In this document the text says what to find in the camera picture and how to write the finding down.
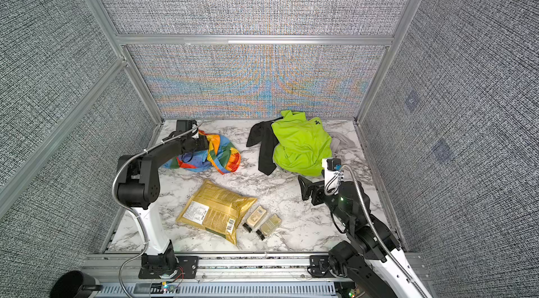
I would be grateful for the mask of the rainbow coloured cloth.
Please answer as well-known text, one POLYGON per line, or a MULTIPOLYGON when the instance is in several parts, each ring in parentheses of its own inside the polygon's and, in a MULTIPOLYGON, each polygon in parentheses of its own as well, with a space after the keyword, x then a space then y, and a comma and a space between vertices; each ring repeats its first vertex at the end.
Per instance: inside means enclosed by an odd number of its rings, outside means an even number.
POLYGON ((209 141, 206 152, 198 152, 188 157, 181 154, 165 162, 163 167, 168 169, 188 169, 193 172, 203 172, 215 168, 220 174, 236 172, 241 164, 241 154, 228 138, 219 134, 206 134, 202 130, 194 137, 205 135, 209 141))

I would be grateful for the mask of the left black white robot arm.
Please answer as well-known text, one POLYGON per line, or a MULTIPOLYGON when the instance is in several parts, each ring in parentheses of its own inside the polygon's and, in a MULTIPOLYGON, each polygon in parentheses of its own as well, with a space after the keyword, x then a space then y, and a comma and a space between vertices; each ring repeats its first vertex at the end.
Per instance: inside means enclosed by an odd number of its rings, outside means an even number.
POLYGON ((122 208, 130 212, 143 240, 139 256, 140 278, 167 278, 178 272, 173 243, 164 232, 155 203, 161 193, 160 167, 184 153, 191 157, 208 148, 208 141, 190 130, 175 132, 141 153, 119 158, 112 195, 122 208))

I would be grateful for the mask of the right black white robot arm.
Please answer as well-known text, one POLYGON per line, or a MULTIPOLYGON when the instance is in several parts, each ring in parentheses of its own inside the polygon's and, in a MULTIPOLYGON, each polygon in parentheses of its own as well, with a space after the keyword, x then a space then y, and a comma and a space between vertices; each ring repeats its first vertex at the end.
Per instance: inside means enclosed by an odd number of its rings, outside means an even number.
POLYGON ((342 182, 328 195, 324 182, 298 177, 301 197, 326 205, 335 226, 342 225, 346 240, 326 256, 312 256, 308 273, 314 278, 349 278, 369 297, 431 297, 409 264, 395 235, 370 209, 362 184, 342 182))

